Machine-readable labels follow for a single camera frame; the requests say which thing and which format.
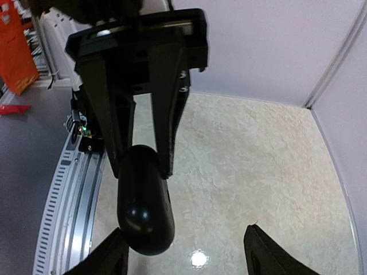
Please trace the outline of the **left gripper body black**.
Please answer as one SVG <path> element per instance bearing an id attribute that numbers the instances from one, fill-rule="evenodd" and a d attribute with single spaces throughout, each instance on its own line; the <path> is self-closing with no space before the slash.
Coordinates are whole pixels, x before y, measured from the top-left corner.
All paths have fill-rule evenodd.
<path id="1" fill-rule="evenodd" d="M 77 62 L 81 58 L 103 56 L 110 60 L 131 86 L 134 98 L 151 96 L 149 52 L 154 46 L 169 43 L 179 43 L 187 51 L 190 90 L 190 70 L 204 71 L 208 66 L 206 15 L 199 8 L 168 10 L 95 26 L 70 35 L 65 50 L 79 76 Z M 82 78 L 75 91 L 80 89 L 85 92 Z"/>

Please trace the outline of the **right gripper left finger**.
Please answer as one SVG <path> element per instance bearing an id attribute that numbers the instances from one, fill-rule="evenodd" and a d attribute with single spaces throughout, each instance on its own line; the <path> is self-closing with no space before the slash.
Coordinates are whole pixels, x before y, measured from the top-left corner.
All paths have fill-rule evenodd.
<path id="1" fill-rule="evenodd" d="M 127 274 L 129 247 L 123 238 L 122 231 L 117 227 L 108 235 L 85 260 L 65 275 L 93 274 Z"/>

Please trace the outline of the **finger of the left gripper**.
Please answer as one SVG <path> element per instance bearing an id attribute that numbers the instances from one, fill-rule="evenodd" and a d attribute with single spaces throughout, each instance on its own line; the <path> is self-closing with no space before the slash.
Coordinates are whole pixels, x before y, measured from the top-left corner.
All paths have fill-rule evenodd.
<path id="1" fill-rule="evenodd" d="M 77 70 L 96 115 L 112 171 L 118 178 L 123 154 L 132 146 L 134 93 L 121 72 L 103 56 L 81 58 Z"/>
<path id="2" fill-rule="evenodd" d="M 155 142 L 161 176 L 173 174 L 175 136 L 189 95 L 187 51 L 179 43 L 152 47 L 149 78 Z"/>

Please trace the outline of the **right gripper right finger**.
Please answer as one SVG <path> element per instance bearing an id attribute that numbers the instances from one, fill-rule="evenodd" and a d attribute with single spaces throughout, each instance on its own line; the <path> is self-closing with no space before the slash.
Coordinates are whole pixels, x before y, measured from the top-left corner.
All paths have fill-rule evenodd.
<path id="1" fill-rule="evenodd" d="M 247 226 L 244 251 L 249 274 L 318 274 L 288 254 L 258 225 Z"/>

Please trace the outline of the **black earbud case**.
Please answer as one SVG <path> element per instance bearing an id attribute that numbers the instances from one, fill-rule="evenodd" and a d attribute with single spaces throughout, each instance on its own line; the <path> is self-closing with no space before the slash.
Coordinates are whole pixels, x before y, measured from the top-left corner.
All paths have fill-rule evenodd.
<path id="1" fill-rule="evenodd" d="M 133 146 L 123 155 L 117 216 L 124 240 L 139 254 L 161 254 L 173 242 L 175 224 L 167 181 L 159 173 L 158 154 L 148 146 Z"/>

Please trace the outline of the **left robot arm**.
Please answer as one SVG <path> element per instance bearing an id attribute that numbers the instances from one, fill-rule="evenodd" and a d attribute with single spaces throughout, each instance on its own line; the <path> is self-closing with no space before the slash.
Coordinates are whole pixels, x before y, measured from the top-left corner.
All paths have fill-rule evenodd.
<path id="1" fill-rule="evenodd" d="M 206 16 L 198 8 L 143 14 L 142 1 L 30 1 L 89 28 L 68 36 L 65 52 L 81 79 L 72 92 L 73 136 L 102 141 L 114 175 L 132 146 L 134 96 L 149 94 L 163 179 L 173 173 L 175 136 L 190 91 L 190 71 L 208 67 Z"/>

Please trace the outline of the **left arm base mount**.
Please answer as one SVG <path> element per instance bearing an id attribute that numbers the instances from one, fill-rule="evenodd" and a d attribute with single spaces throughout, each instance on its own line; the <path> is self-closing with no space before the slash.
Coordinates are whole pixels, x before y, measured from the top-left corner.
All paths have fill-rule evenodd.
<path id="1" fill-rule="evenodd" d="M 85 95 L 85 92 L 72 90 L 70 100 L 71 114 L 65 123 L 71 134 L 71 145 L 76 145 L 80 152 L 102 155 L 104 139 L 96 115 Z"/>

